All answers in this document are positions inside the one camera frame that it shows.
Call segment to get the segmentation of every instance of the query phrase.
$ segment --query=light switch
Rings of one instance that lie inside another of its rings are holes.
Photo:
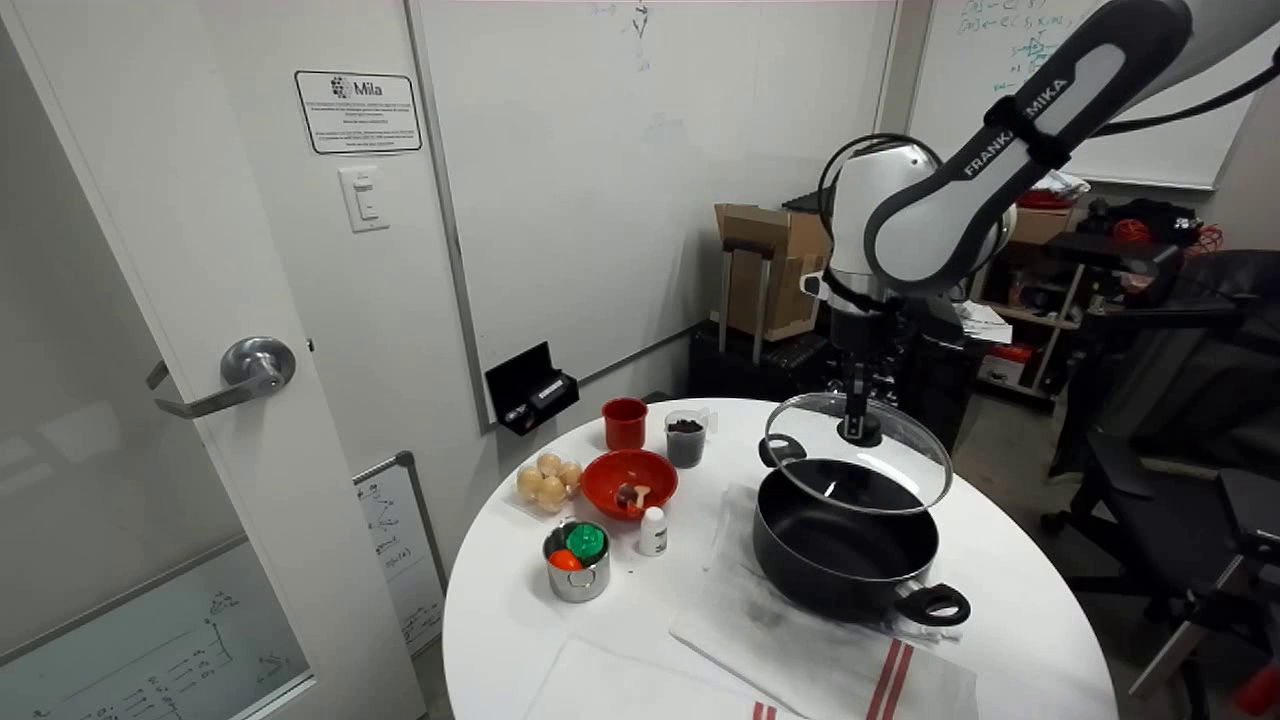
[[[351,165],[335,173],[349,204],[351,231],[380,231],[387,228],[380,181],[370,165]]]

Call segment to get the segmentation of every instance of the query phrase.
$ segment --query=red bowl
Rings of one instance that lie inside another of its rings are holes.
[[[676,498],[676,470],[653,453],[604,453],[585,470],[578,493],[616,520],[641,520]]]

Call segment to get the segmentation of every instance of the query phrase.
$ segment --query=spice container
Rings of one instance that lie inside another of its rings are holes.
[[[545,541],[545,564],[563,606],[589,606],[609,589],[609,532],[601,525],[558,525]]]
[[[662,547],[666,547],[666,514],[662,508],[642,508],[636,554],[641,555],[657,555]]]

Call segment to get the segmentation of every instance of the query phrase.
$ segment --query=food container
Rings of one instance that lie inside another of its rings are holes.
[[[642,450],[642,418],[648,403],[636,398],[620,398],[604,403],[604,450],[620,453],[620,450]]]
[[[697,411],[666,418],[666,460],[691,470],[704,460],[709,421]]]
[[[601,525],[558,525],[545,541],[545,564],[563,606],[589,606],[609,589],[609,532]]]

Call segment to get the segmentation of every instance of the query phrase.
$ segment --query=white door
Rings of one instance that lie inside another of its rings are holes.
[[[420,718],[194,0],[0,20],[0,718]],[[284,391],[155,408],[240,337]]]

